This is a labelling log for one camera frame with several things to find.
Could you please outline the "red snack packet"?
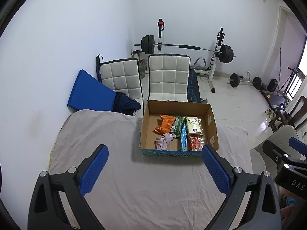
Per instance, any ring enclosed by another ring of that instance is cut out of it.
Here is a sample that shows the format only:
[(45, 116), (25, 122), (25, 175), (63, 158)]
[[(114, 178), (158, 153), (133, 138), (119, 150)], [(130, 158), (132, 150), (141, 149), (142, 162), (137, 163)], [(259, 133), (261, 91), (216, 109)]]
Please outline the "red snack packet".
[(205, 146), (205, 137), (204, 135), (199, 136), (189, 136), (188, 137), (188, 150), (189, 151), (201, 151)]

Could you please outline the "blue plastic packet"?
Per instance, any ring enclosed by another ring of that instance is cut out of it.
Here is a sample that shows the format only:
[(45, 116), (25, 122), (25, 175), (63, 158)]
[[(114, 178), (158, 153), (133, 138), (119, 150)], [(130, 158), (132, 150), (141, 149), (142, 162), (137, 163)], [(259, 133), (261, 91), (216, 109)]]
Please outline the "blue plastic packet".
[(181, 151), (186, 151), (187, 146), (187, 126), (184, 123), (181, 129)]

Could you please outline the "lilac socks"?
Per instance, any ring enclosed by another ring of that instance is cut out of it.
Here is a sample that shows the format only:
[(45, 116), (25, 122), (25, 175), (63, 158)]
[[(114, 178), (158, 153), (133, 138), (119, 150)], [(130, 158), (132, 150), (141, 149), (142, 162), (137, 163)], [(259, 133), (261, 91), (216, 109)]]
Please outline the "lilac socks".
[(168, 145), (176, 138), (174, 133), (165, 133), (156, 138), (156, 148), (160, 151), (167, 150)]

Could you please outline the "orange snack packet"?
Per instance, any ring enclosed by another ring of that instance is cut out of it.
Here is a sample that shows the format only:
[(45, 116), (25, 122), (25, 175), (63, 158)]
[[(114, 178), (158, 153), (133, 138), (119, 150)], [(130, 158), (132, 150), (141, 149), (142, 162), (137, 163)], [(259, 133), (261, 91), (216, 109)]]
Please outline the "orange snack packet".
[(160, 118), (161, 118), (161, 124), (154, 129), (154, 132), (160, 135), (163, 135), (165, 133), (170, 133), (170, 130), (176, 120), (176, 117), (161, 114)]

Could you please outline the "dark wooden chair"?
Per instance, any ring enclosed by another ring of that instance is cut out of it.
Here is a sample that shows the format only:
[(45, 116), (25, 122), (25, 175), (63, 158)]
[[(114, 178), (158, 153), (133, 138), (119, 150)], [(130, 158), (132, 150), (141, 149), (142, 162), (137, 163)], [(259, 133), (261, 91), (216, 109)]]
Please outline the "dark wooden chair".
[(281, 103), (279, 107), (275, 109), (273, 118), (268, 124), (272, 132), (277, 131), (284, 125), (290, 125), (293, 126), (295, 130), (299, 130), (306, 124), (306, 118), (298, 124), (298, 122), (306, 116), (306, 97), (301, 96), (290, 113), (288, 113), (283, 106), (284, 104)]

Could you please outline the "dark treadmill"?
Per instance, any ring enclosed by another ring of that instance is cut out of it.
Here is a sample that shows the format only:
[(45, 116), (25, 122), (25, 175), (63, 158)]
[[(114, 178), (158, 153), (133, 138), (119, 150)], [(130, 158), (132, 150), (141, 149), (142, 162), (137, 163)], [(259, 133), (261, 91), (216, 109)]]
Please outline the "dark treadmill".
[(290, 103), (290, 99), (285, 94), (269, 92), (266, 90), (260, 90), (260, 92), (265, 98), (266, 102), (268, 103), (270, 109), (275, 109), (279, 107), (280, 104), (283, 104), (284, 107), (286, 108)]

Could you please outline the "beige table cloth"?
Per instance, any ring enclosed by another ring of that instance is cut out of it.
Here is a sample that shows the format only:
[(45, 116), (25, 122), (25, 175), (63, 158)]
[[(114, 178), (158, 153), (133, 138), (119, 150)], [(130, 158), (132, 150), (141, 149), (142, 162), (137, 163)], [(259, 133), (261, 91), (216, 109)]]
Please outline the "beige table cloth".
[(222, 205), (199, 157), (144, 155), (142, 120), (113, 112), (72, 114), (55, 143), (49, 172), (78, 166), (104, 144), (109, 158), (87, 203), (106, 229), (204, 229)]

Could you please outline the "barbell on floor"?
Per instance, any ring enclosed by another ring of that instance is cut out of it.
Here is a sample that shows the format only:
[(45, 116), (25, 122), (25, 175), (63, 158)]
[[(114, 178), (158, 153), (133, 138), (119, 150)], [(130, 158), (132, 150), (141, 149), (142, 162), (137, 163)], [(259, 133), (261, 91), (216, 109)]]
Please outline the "barbell on floor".
[(252, 81), (244, 80), (241, 75), (233, 73), (229, 77), (229, 83), (233, 88), (237, 88), (241, 83), (249, 83), (254, 86), (255, 89), (260, 89), (262, 87), (262, 80), (260, 77), (255, 77)]

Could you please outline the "black blue bench pad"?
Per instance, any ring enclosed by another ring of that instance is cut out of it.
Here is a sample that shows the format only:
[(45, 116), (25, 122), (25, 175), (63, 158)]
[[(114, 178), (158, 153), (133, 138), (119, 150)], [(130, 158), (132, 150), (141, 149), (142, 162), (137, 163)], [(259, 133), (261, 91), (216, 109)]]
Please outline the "black blue bench pad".
[(194, 70), (189, 70), (187, 99), (188, 99), (188, 102), (194, 102), (194, 103), (201, 102), (197, 75)]

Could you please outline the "barbell on rack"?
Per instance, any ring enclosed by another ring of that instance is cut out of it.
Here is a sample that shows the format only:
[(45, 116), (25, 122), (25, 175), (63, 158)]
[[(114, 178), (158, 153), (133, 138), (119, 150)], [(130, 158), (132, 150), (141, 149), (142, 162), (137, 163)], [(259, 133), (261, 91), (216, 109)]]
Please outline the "barbell on rack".
[(199, 46), (191, 46), (191, 45), (184, 45), (184, 44), (164, 44), (161, 42), (155, 43), (155, 38), (153, 35), (146, 35), (142, 37), (141, 42), (139, 44), (134, 44), (134, 46), (140, 46), (142, 53), (145, 53), (147, 55), (154, 54), (155, 47), (162, 48), (162, 47), (176, 47), (181, 49), (188, 49), (188, 50), (195, 50), (195, 51), (208, 51), (214, 53), (214, 56), (216, 56), (221, 63), (231, 63), (234, 58), (237, 58), (236, 55), (234, 55), (233, 49), (228, 46), (222, 44), (219, 46), (219, 50), (211, 50), (202, 48)]

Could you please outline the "green snack packet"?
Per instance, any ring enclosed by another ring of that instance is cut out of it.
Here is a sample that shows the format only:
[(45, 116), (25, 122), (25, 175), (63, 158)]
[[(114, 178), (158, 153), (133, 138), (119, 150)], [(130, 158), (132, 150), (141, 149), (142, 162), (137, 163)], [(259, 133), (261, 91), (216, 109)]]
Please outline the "green snack packet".
[(185, 116), (177, 116), (171, 129), (170, 129), (170, 133), (174, 134), (177, 138), (181, 137), (181, 129), (183, 124), (186, 121), (186, 117)]

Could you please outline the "white weight bench rack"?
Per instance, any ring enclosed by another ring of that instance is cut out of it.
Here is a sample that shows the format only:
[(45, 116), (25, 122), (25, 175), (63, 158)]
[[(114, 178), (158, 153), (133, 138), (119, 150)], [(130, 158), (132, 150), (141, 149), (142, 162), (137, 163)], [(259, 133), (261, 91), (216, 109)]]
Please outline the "white weight bench rack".
[[(217, 38), (216, 38), (216, 44), (214, 50), (216, 52), (213, 52), (213, 56), (211, 57), (210, 63), (207, 64), (205, 59), (203, 57), (197, 58), (197, 60), (194, 62), (194, 64), (191, 66), (191, 69), (196, 72), (197, 75), (204, 77), (206, 81), (208, 82), (208, 85), (210, 87), (210, 91), (212, 93), (215, 93), (215, 87), (212, 83), (214, 72), (216, 69), (216, 63), (219, 59), (219, 53), (221, 49), (221, 45), (224, 39), (225, 33), (223, 32), (223, 28), (220, 28), (220, 31), (218, 32)], [(202, 60), (204, 62), (204, 66), (198, 66), (197, 63)]]

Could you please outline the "blue foam mat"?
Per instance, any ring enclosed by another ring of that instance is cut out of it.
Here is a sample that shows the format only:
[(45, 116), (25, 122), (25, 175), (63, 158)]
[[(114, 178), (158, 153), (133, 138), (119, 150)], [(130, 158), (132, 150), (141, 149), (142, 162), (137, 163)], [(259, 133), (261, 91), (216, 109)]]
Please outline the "blue foam mat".
[(67, 106), (77, 111), (112, 111), (116, 93), (85, 70), (80, 70), (74, 82)]

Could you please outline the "dark blue garment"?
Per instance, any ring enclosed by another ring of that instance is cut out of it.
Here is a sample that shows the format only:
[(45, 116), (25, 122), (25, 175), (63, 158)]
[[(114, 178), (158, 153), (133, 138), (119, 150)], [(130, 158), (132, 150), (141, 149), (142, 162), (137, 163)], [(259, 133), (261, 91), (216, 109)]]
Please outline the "dark blue garment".
[(123, 92), (116, 92), (112, 109), (113, 112), (133, 116), (140, 109), (141, 105), (135, 99), (131, 99)]

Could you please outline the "right white quilted chair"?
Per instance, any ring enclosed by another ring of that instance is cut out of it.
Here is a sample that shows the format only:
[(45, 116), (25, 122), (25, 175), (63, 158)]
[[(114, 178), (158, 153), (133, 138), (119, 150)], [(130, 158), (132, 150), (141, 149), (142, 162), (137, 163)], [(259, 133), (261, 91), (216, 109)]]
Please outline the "right white quilted chair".
[(190, 65), (187, 55), (149, 55), (148, 100), (187, 102)]

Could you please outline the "white quilted chair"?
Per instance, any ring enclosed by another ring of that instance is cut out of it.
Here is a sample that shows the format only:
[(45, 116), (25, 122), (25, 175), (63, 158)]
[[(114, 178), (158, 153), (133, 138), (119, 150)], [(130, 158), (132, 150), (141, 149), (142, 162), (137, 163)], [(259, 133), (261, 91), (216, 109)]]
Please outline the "white quilted chair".
[(190, 65), (187, 55), (149, 55), (148, 100), (187, 102)]
[(139, 62), (136, 58), (119, 59), (104, 63), (96, 63), (97, 75), (100, 73), (102, 84), (115, 92), (123, 92), (136, 100), (141, 109), (135, 116), (143, 117), (144, 101), (142, 83), (139, 75)]

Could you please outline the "open cardboard box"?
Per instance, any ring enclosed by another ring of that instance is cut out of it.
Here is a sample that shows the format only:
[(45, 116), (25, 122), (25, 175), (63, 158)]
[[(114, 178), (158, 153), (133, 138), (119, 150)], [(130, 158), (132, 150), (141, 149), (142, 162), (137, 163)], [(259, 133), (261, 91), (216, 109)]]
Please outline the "open cardboard box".
[(219, 149), (212, 106), (205, 103), (157, 101), (146, 104), (140, 150), (144, 155), (198, 157), (205, 145)]

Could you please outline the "left white quilted chair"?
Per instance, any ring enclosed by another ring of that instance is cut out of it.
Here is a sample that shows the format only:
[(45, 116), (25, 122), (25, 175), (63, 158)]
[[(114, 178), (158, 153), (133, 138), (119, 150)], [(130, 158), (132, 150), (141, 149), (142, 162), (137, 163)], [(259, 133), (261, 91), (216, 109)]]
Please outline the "left white quilted chair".
[(102, 84), (115, 92), (123, 92), (136, 100), (141, 109), (135, 116), (143, 117), (144, 101), (142, 83), (139, 75), (139, 62), (136, 58), (119, 59), (104, 63), (96, 63), (97, 75), (100, 73)]

